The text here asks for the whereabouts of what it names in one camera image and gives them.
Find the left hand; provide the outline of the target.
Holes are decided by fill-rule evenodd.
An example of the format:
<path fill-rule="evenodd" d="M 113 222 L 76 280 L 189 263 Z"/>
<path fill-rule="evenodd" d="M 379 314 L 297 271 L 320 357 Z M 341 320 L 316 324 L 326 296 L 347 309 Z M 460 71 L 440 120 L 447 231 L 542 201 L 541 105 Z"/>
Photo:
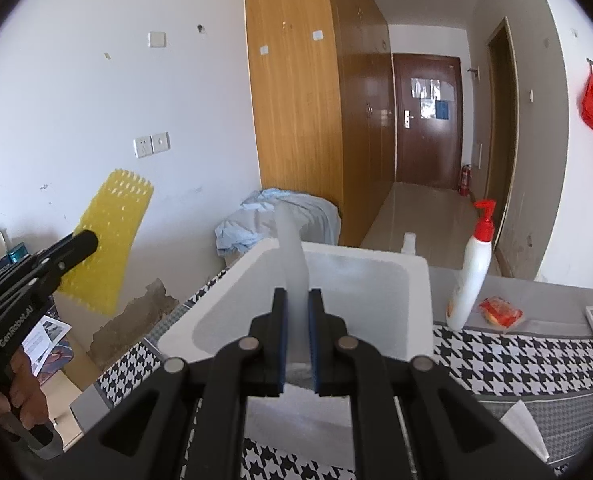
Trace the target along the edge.
<path fill-rule="evenodd" d="M 37 378 L 32 374 L 31 361 L 20 347 L 10 360 L 13 379 L 8 393 L 0 392 L 0 424 L 12 408 L 18 408 L 19 419 L 26 430 L 48 422 L 48 404 Z"/>

